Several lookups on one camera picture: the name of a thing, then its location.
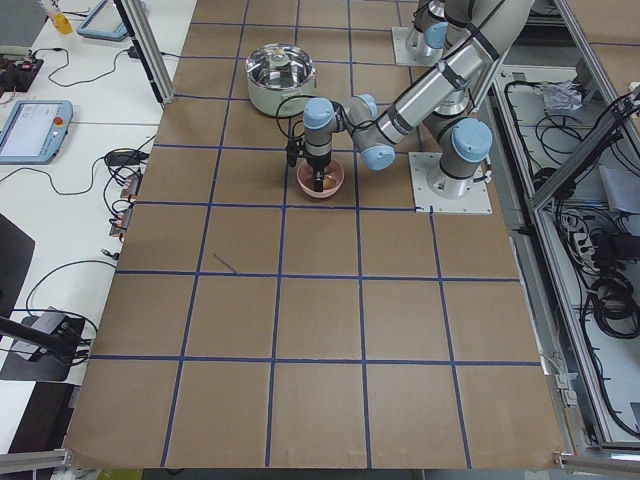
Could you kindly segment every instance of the black monitor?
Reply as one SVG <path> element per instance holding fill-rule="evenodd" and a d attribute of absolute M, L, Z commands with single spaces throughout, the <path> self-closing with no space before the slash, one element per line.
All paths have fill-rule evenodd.
<path fill-rule="evenodd" d="M 13 338 L 0 370 L 2 380 L 61 381 L 67 377 L 84 320 L 49 309 L 21 323 L 9 317 L 29 271 L 35 242 L 0 214 L 0 338 Z"/>

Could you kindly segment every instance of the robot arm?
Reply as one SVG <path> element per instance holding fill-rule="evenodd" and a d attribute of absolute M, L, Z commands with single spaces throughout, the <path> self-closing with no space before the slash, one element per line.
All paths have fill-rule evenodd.
<path fill-rule="evenodd" d="M 352 97 L 343 103 L 326 98 L 310 100 L 304 112 L 302 156 L 317 174 L 316 185 L 321 185 L 322 169 L 330 161 L 333 133 L 347 130 L 367 166 L 382 170 L 395 159 L 393 147 L 436 109 L 443 105 L 454 107 L 450 118 L 463 113 L 466 104 L 460 110 L 455 108 L 456 102 L 462 102 L 462 94 L 473 76 L 511 47 L 524 27 L 531 4 L 531 0 L 447 0 L 445 17 L 450 28 L 446 43 L 451 48 L 380 116 L 369 95 Z M 450 141 L 451 122 L 430 118 L 425 124 L 445 149 L 442 142 Z M 472 137 L 480 133 L 472 130 L 475 130 Z M 472 152 L 471 157 L 476 156 L 477 152 Z"/>

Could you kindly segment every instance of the tiled table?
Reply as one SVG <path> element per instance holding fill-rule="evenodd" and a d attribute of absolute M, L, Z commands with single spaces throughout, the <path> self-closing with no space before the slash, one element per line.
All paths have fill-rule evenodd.
<path fill-rule="evenodd" d="M 391 101 L 402 3 L 200 0 L 67 446 L 136 467 L 544 468 L 563 449 L 496 196 L 414 212 L 408 156 L 305 197 L 244 57 L 295 43 L 319 94 Z M 424 133 L 401 151 L 432 148 Z"/>

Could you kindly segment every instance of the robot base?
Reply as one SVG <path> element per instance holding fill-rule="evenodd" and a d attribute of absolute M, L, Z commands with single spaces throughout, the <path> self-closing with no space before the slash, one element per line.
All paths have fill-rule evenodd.
<path fill-rule="evenodd" d="M 407 49 L 407 38 L 413 30 L 413 27 L 393 27 L 391 29 L 391 38 L 393 38 L 393 52 L 396 56 L 396 65 L 408 67 L 430 67 L 435 65 L 442 52 L 430 57 L 416 56 Z"/>
<path fill-rule="evenodd" d="M 414 153 L 409 154 L 411 167 L 411 183 L 413 184 L 413 199 L 416 211 L 419 213 L 457 213 L 468 215 L 490 215 L 491 202 L 487 185 L 484 182 L 473 183 L 468 193 L 456 200 L 441 197 L 431 190 L 427 184 L 427 174 L 434 168 L 438 168 L 440 153 Z M 476 177 L 482 176 L 482 170 L 478 167 Z"/>

